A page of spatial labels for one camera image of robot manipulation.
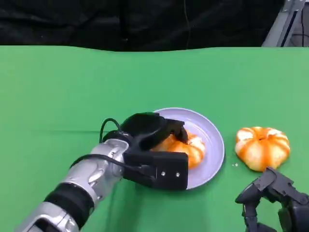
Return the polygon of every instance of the plate rim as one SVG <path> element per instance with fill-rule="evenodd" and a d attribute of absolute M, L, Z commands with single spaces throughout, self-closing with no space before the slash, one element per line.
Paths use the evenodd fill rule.
<path fill-rule="evenodd" d="M 222 137 L 221 133 L 219 132 L 218 128 L 213 124 L 213 122 L 211 122 L 211 121 L 210 121 L 208 118 L 206 118 L 204 115 L 202 115 L 202 114 L 200 114 L 200 113 L 198 113 L 198 112 L 196 112 L 196 111 L 194 111 L 194 110 L 190 110 L 190 109 L 186 109 L 186 108 L 181 108 L 181 107 L 166 107 L 166 108 L 162 108 L 162 109 L 157 109 L 157 110 L 154 111 L 154 113 L 159 113 L 159 111 L 169 110 L 169 109 L 171 109 L 171 110 L 186 110 L 186 111 L 189 111 L 189 112 L 191 112 L 191 113 L 193 113 L 193 114 L 197 114 L 197 115 L 201 116 L 202 118 L 204 118 L 205 120 L 207 120 L 207 121 L 214 127 L 214 129 L 215 129 L 216 132 L 219 134 L 220 139 L 221 139 L 221 144 L 222 144 L 222 148 L 223 148 L 222 152 L 223 152 L 223 153 L 222 153 L 222 158 L 220 159 L 220 165 L 218 165 L 218 167 L 215 169 L 215 171 L 213 172 L 213 174 L 212 174 L 209 178 L 207 178 L 203 184 L 194 186 L 194 187 L 192 187 L 192 188 L 187 188 L 187 190 L 195 189 L 195 188 L 197 188 L 197 187 L 200 187 L 200 186 L 206 184 L 206 183 L 209 182 L 210 180 L 212 180 L 212 179 L 217 175 L 217 173 L 219 172 L 219 170 L 221 169 L 222 164 L 223 164 L 223 161 L 224 161 L 224 157 L 225 157 L 225 145 L 224 145 L 224 140 L 223 140 L 223 137 Z"/>

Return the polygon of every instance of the green tablecloth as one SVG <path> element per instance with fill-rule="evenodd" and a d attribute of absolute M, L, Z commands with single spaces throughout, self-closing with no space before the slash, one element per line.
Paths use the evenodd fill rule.
<path fill-rule="evenodd" d="M 12 231 L 96 145 L 103 119 L 164 107 L 192 109 L 217 126 L 226 151 L 221 171 L 181 193 L 122 180 L 83 231 L 244 231 L 234 200 L 258 173 L 235 155 L 239 128 L 286 132 L 292 153 L 280 171 L 309 193 L 308 61 L 309 50 L 289 48 L 132 54 L 0 47 L 1 231 Z M 260 221 L 279 230 L 278 208 L 262 201 Z"/>

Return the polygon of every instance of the plate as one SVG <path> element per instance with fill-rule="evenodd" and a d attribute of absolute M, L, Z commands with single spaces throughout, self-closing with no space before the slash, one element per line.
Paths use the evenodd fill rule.
<path fill-rule="evenodd" d="M 225 150 L 221 134 L 214 124 L 203 115 L 183 108 L 165 108 L 156 110 L 165 118 L 180 120 L 191 133 L 199 136 L 206 145 L 204 160 L 188 173 L 187 189 L 194 189 L 210 181 L 220 170 Z"/>

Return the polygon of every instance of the black cloth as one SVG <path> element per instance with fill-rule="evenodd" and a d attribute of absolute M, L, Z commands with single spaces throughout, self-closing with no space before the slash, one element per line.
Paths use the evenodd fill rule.
<path fill-rule="evenodd" d="M 283 0 L 0 0 L 0 44 L 111 51 L 261 46 L 282 5 Z"/>

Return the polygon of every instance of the robotic arm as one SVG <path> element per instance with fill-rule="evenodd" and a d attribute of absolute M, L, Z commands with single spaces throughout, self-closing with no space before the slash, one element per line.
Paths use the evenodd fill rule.
<path fill-rule="evenodd" d="M 153 152 L 170 134 L 183 142 L 188 136 L 184 122 L 156 113 L 135 114 L 118 130 L 101 136 L 90 154 L 78 158 L 68 175 L 22 222 L 15 232 L 79 232 L 98 204 L 124 179 L 156 189 L 185 190 L 188 156 L 185 153 Z M 243 205 L 247 232 L 276 232 L 257 221 L 256 208 L 262 197 L 280 202 L 283 232 L 309 231 L 309 196 L 298 192 L 293 181 L 267 168 L 236 199 Z"/>
<path fill-rule="evenodd" d="M 68 175 L 15 232 L 79 232 L 122 177 L 150 188 L 185 190 L 188 156 L 150 151 L 170 134 L 187 142 L 183 125 L 156 113 L 135 114 L 117 124 L 118 130 L 100 137 L 90 154 L 73 163 Z"/>
<path fill-rule="evenodd" d="M 237 198 L 242 204 L 242 216 L 247 232 L 276 232 L 257 222 L 256 208 L 264 197 L 271 203 L 280 202 L 278 215 L 283 232 L 309 231 L 309 196 L 298 192 L 293 181 L 272 168 L 254 180 Z"/>

